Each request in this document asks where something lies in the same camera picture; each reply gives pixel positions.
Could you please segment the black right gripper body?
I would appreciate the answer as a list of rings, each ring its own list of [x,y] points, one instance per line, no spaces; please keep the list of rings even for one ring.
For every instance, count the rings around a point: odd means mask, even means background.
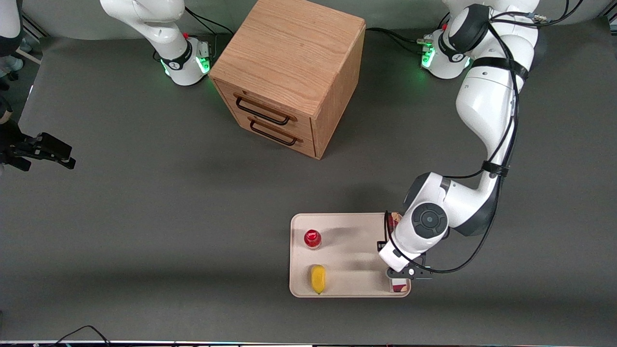
[[[39,138],[40,134],[35,137],[24,134],[17,122],[6,121],[0,126],[1,163],[13,166],[20,171],[29,171],[31,162],[27,158],[40,160],[34,149],[34,143]]]

